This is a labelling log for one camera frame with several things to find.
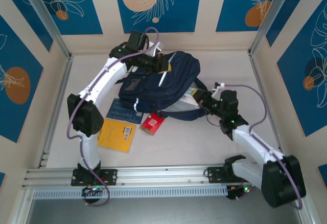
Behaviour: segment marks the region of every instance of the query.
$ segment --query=white stripe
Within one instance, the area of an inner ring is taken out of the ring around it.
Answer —
[[[168,60],[168,63],[170,63],[170,61],[172,61],[172,59],[174,58],[175,54],[176,54],[176,53],[174,53],[173,56],[170,57],[170,59]],[[161,79],[160,79],[160,82],[159,82],[158,87],[160,87],[160,86],[162,85],[162,82],[164,81],[164,79],[165,79],[165,77],[166,77],[166,74],[167,74],[167,72],[164,72],[164,73],[163,73],[163,75],[162,75],[162,77],[161,77]]]
[[[135,101],[135,103],[134,103],[134,111],[136,111],[136,112],[137,112],[137,110],[136,110],[136,106],[137,106],[137,104],[138,104],[138,98],[136,98],[136,101]]]

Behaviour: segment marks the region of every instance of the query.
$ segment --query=blue booklet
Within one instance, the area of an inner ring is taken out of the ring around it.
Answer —
[[[122,107],[119,99],[114,99],[107,118],[127,121],[130,123],[141,124],[143,113],[137,113],[133,110],[128,110]]]
[[[323,182],[325,182],[327,187],[327,164],[319,166],[318,169],[320,171]]]

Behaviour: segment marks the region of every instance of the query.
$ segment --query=yellow card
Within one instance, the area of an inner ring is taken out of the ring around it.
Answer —
[[[98,135],[98,146],[128,152],[135,129],[134,124],[105,119]]]

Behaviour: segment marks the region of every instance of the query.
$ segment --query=purple cable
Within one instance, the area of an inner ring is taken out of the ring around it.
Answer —
[[[260,97],[260,99],[262,100],[262,103],[263,103],[263,105],[264,105],[264,108],[265,108],[265,115],[264,115],[264,117],[260,120],[260,121],[258,121],[258,122],[256,122],[256,123],[254,123],[253,125],[251,125],[250,126],[250,128],[249,128],[249,133],[250,133],[250,135],[260,144],[260,145],[262,145],[269,153],[270,153],[270,149],[269,149],[269,147],[267,147],[258,137],[256,137],[255,135],[253,135],[252,133],[251,133],[251,131],[252,131],[252,129],[255,127],[255,126],[257,126],[257,125],[259,125],[259,124],[261,124],[266,118],[267,118],[267,103],[266,103],[266,101],[265,101],[265,99],[262,97],[262,95],[257,91],[257,90],[255,90],[253,87],[251,87],[251,86],[248,86],[248,85],[243,85],[243,84],[225,84],[225,87],[246,87],[246,88],[249,88],[249,89],[251,89],[252,91],[254,91],[259,97]],[[288,180],[290,181],[290,183],[291,183],[291,185],[292,185],[292,187],[293,187],[293,189],[294,189],[294,191],[295,191],[295,195],[296,195],[296,197],[297,197],[297,200],[298,200],[298,206],[296,206],[296,208],[297,209],[302,209],[302,207],[303,207],[303,204],[302,204],[302,199],[301,199],[301,196],[300,196],[300,193],[299,193],[299,191],[298,191],[298,189],[297,189],[297,187],[296,187],[296,184],[295,184],[295,182],[294,182],[294,180],[293,180],[293,178],[292,178],[292,176],[291,176],[291,174],[290,174],[290,172],[287,170],[287,168],[285,167],[285,165],[282,163],[282,161],[277,157],[277,155],[273,152],[272,154],[271,154],[276,160],[277,160],[277,162],[280,164],[280,166],[281,166],[281,168],[283,169],[283,171],[285,172],[285,174],[286,174],[286,176],[287,176],[287,178],[288,178]]]
[[[94,173],[94,171],[89,167],[89,165],[87,164],[87,161],[85,160],[85,158],[84,158],[84,153],[83,153],[83,137],[82,136],[80,136],[80,135],[76,135],[76,136],[71,136],[70,134],[69,134],[69,132],[70,132],[70,129],[71,129],[71,126],[72,126],[72,123],[73,123],[73,119],[74,119],[74,117],[75,117],[75,115],[76,115],[76,112],[77,112],[77,110],[80,108],[80,106],[82,105],[82,103],[85,101],[85,99],[87,98],[87,96],[90,94],[90,92],[92,91],[92,89],[97,85],[97,83],[100,81],[100,79],[106,74],[106,72],[109,72],[109,70],[115,65],[115,64],[117,64],[118,62],[121,62],[122,60],[124,60],[124,59],[127,59],[127,58],[130,58],[130,57],[134,57],[134,56],[137,56],[137,55],[141,55],[141,54],[144,54],[144,53],[146,53],[146,52],[148,52],[148,51],[150,51],[150,50],[152,50],[153,48],[155,48],[156,47],[156,45],[159,43],[159,32],[158,32],[158,30],[156,29],[156,28],[154,28],[154,27],[148,27],[146,30],[145,30],[145,34],[149,31],[149,30],[154,30],[155,31],[155,33],[156,33],[156,35],[157,35],[157,38],[156,38],[156,41],[154,42],[154,44],[151,46],[151,47],[149,47],[148,49],[145,49],[145,50],[142,50],[142,51],[139,51],[139,52],[137,52],[137,53],[134,53],[134,54],[130,54],[130,55],[126,55],[126,56],[124,56],[124,57],[122,57],[122,58],[120,58],[120,59],[118,59],[118,60],[116,60],[114,63],[112,63],[109,67],[108,67],[108,69],[106,70],[106,71],[103,71],[99,76],[98,76],[98,78],[94,81],[94,83],[90,86],[90,88],[88,89],[88,93],[86,93],[85,95],[84,95],[84,97],[81,99],[81,101],[77,104],[77,106],[75,107],[75,109],[74,109],[74,111],[73,111],[73,113],[72,113],[72,115],[71,115],[71,118],[69,119],[69,123],[68,123],[68,126],[67,126],[67,132],[66,132],[66,135],[67,135],[67,138],[68,139],[70,139],[70,140],[72,140],[72,139],[75,139],[75,138],[79,138],[80,140],[81,140],[81,142],[80,142],[80,153],[81,153],[81,157],[82,157],[82,159],[83,159],[83,162],[84,162],[84,164],[85,164],[85,166],[87,167],[87,169],[91,172],[91,174],[105,187],[105,189],[106,189],[106,191],[108,192],[108,198],[106,199],[106,201],[104,201],[103,203],[101,203],[101,204],[89,204],[89,203],[87,203],[86,202],[86,197],[90,194],[90,193],[92,193],[92,192],[94,192],[94,191],[89,191],[89,192],[87,192],[86,194],[85,194],[85,196],[84,196],[84,202],[88,205],[88,206],[92,206],[92,207],[99,207],[99,206],[103,206],[103,205],[105,205],[106,203],[108,203],[108,201],[109,201],[109,199],[110,199],[110,191],[109,191],[109,188],[107,187],[107,185],[103,182],[103,180],[101,180],[100,179],[100,177],[98,177],[98,175],[97,174],[95,174]]]

